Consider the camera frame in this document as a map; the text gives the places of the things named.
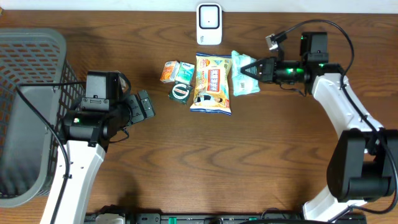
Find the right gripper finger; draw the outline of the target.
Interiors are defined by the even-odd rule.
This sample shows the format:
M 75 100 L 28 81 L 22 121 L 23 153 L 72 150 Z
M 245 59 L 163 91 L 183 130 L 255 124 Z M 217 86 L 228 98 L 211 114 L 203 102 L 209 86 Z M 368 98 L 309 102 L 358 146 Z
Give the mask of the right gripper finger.
M 247 64 L 241 68 L 242 72 L 258 72 L 262 70 L 264 59 L 256 60 L 253 63 Z
M 241 70 L 241 73 L 246 75 L 246 76 L 249 76 L 249 77 L 251 77 L 251 78 L 253 78 L 253 79 L 255 79 L 255 80 L 259 81 L 259 82 L 264 82 L 263 74 L 262 74 L 261 71 L 259 72 L 259 71 Z

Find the mint green pack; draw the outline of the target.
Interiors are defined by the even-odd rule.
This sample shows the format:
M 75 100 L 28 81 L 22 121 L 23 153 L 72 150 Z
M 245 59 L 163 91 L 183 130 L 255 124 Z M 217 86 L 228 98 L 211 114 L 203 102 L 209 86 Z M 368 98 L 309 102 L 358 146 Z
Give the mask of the mint green pack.
M 233 95 L 240 96 L 260 92 L 258 81 L 241 73 L 243 66 L 255 62 L 256 59 L 245 54 L 239 54 L 235 50 L 231 52 L 231 59 Z

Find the round tape roll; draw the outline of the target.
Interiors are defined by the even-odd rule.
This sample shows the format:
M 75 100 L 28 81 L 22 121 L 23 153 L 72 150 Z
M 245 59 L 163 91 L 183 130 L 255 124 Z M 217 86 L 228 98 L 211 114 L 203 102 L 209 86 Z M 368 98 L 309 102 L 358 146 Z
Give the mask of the round tape roll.
M 169 98 L 173 101 L 186 105 L 191 92 L 191 85 L 187 85 L 181 82 L 175 82 L 175 85 L 169 93 Z

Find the yellow snack bag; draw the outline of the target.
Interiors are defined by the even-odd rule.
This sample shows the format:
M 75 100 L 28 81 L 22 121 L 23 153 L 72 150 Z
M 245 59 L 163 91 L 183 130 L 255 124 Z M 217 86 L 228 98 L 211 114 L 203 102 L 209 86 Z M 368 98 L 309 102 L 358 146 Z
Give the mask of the yellow snack bag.
M 195 89 L 191 112 L 231 115 L 228 74 L 230 55 L 196 53 Z

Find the orange small carton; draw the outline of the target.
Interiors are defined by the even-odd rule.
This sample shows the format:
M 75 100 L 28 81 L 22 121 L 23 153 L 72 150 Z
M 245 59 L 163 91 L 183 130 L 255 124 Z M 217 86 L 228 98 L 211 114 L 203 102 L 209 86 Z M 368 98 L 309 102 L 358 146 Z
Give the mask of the orange small carton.
M 160 81 L 162 83 L 172 83 L 175 81 L 175 77 L 180 68 L 180 63 L 178 61 L 169 61 L 164 65 L 164 69 L 160 76 Z

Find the teal small carton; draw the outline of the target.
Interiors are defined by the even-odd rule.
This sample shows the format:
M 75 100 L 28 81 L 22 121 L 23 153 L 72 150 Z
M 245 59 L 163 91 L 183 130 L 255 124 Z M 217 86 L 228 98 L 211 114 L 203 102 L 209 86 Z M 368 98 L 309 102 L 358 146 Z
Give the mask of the teal small carton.
M 175 77 L 175 81 L 184 83 L 186 85 L 191 84 L 194 71 L 195 71 L 194 64 L 180 62 L 180 67 Z

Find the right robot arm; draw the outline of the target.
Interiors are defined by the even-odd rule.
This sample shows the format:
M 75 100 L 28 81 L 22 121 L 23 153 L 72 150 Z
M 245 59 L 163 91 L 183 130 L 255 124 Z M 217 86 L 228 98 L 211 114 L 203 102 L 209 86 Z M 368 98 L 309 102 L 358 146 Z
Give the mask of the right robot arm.
M 326 172 L 326 187 L 303 205 L 306 220 L 335 222 L 346 213 L 381 197 L 397 195 L 397 131 L 385 129 L 354 94 L 343 68 L 328 61 L 325 32 L 304 32 L 299 61 L 284 59 L 284 34 L 266 38 L 276 57 L 241 67 L 241 73 L 263 83 L 303 83 L 323 107 L 338 136 Z

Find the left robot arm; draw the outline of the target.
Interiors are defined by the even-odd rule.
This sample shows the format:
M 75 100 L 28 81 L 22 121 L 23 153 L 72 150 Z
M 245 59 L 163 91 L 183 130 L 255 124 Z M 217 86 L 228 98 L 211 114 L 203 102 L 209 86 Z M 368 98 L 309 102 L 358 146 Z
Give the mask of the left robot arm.
M 41 223 L 83 223 L 112 138 L 155 115 L 148 92 L 119 72 L 89 71 L 85 95 L 61 120 L 58 159 Z

